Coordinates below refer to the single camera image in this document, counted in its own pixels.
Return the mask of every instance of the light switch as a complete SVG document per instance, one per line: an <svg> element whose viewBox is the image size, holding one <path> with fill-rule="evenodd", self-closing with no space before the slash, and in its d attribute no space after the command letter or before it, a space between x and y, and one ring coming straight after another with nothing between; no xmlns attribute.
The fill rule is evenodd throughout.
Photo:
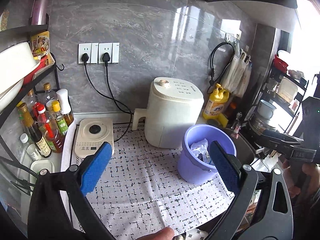
<svg viewBox="0 0 320 240"><path fill-rule="evenodd" d="M80 43L78 48L78 63L83 64L83 61L81 60L81 57L84 53L87 53L89 56L89 59L87 63L90 63L91 58L91 45L92 43Z"/></svg>
<svg viewBox="0 0 320 240"><path fill-rule="evenodd" d="M112 63L119 63L119 49L120 49L120 43L114 42L112 44Z"/></svg>
<svg viewBox="0 0 320 240"><path fill-rule="evenodd" d="M98 58L99 58L99 64L102 64L102 56L105 53L109 53L110 60L108 63L111 63L112 59L112 43L99 43L99 52L98 52Z"/></svg>
<svg viewBox="0 0 320 240"><path fill-rule="evenodd" d="M98 42L92 43L91 46L91 64L97 64L98 63Z"/></svg>

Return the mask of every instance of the red bottle cap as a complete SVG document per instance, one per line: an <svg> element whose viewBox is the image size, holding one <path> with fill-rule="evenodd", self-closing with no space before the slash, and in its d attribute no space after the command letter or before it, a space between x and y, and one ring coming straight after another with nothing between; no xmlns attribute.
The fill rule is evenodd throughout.
<svg viewBox="0 0 320 240"><path fill-rule="evenodd" d="M43 104L39 104L38 107L37 107L37 110L38 110L38 113L39 114L42 114L45 112L45 107Z"/></svg>

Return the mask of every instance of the purple trash can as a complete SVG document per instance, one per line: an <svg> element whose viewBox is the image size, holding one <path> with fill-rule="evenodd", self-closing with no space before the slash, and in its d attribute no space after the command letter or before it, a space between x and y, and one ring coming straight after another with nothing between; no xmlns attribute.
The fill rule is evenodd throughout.
<svg viewBox="0 0 320 240"><path fill-rule="evenodd" d="M236 147L231 138L220 129L207 124L191 126L182 140L182 151L178 160L178 172L187 182L201 185L214 178L217 173L214 165L209 165L193 155L190 146L195 143L208 140L208 148L213 141L218 141L228 154L236 156Z"/></svg>

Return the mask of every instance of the human hand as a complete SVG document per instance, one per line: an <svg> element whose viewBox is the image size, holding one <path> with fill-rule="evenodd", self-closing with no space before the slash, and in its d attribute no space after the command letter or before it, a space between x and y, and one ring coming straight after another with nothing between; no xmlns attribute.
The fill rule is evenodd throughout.
<svg viewBox="0 0 320 240"><path fill-rule="evenodd" d="M291 169L288 160L284 161L282 167L285 169L283 172L283 177L288 188L289 196L290 198L294 198L295 196L300 194L301 189L296 187L293 183ZM320 187L320 169L318 165L314 163L304 163L302 165L302 171L311 177L309 188L307 190L307 196L310 196L313 193L315 193Z"/></svg>
<svg viewBox="0 0 320 240"><path fill-rule="evenodd" d="M160 231L139 237L137 240L172 240L174 237L174 231L172 228L166 227Z"/></svg>

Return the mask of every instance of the patterned tablecloth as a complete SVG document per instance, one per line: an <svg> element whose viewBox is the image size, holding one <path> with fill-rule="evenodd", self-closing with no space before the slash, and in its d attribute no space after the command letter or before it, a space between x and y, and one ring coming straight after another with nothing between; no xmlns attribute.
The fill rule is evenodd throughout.
<svg viewBox="0 0 320 240"><path fill-rule="evenodd" d="M114 138L126 124L114 124ZM116 239L136 239L170 226L175 235L196 228L224 212L234 194L220 176L195 186L176 169L181 149L151 146L143 123L115 143L115 153L95 190L87 194L93 209ZM73 152L70 164L83 159ZM72 211L75 228L83 230Z"/></svg>

